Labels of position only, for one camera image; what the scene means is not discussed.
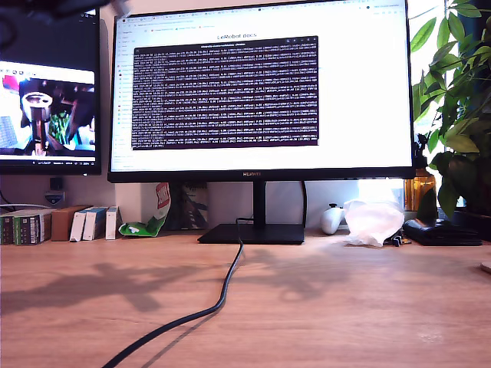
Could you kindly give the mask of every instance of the white plastic bag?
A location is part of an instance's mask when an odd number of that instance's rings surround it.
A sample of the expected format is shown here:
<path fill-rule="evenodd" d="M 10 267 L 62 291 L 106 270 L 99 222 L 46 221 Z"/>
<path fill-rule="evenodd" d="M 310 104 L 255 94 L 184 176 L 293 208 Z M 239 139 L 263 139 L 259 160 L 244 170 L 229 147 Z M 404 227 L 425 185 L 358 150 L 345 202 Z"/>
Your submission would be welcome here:
<path fill-rule="evenodd" d="M 382 247 L 384 240 L 404 224 L 404 210 L 395 202 L 365 202 L 360 199 L 344 204 L 344 217 L 350 229 L 347 243 Z"/>

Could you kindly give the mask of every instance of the huawei logo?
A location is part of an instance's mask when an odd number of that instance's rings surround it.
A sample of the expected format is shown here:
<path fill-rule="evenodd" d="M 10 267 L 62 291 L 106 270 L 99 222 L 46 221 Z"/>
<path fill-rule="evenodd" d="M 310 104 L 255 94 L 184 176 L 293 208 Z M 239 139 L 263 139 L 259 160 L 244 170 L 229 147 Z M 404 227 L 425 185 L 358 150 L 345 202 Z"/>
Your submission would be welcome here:
<path fill-rule="evenodd" d="M 261 176 L 260 172 L 243 172 L 242 176 Z"/>

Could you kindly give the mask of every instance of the monitor stand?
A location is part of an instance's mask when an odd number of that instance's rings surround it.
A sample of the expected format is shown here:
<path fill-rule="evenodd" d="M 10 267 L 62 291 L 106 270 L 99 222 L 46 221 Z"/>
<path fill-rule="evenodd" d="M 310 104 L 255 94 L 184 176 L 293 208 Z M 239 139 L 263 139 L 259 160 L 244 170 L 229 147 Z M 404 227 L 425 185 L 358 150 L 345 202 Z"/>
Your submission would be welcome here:
<path fill-rule="evenodd" d="M 299 245 L 304 241 L 302 224 L 266 224 L 266 182 L 253 182 L 253 224 L 240 225 L 240 238 L 244 244 Z M 203 244 L 237 244 L 236 224 L 221 224 L 198 239 Z"/>

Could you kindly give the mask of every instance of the video feed on screen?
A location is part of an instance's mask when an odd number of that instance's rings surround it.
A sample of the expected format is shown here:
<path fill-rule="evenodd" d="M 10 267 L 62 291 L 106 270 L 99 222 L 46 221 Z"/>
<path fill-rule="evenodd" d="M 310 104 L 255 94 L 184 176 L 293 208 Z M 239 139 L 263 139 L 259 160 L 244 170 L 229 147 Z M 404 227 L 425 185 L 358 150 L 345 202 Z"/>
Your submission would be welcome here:
<path fill-rule="evenodd" d="M 0 74 L 0 154 L 95 157 L 94 84 Z"/>

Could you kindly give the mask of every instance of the white game controller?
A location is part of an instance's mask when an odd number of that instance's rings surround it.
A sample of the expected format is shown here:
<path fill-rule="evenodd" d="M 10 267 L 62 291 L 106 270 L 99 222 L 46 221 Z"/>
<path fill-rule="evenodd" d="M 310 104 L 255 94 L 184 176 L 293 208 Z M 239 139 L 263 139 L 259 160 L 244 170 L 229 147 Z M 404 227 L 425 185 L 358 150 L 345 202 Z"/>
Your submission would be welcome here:
<path fill-rule="evenodd" d="M 330 204 L 331 208 L 321 216 L 321 229 L 328 235 L 334 234 L 341 223 L 341 220 L 344 219 L 344 210 L 336 207 L 336 205 Z"/>

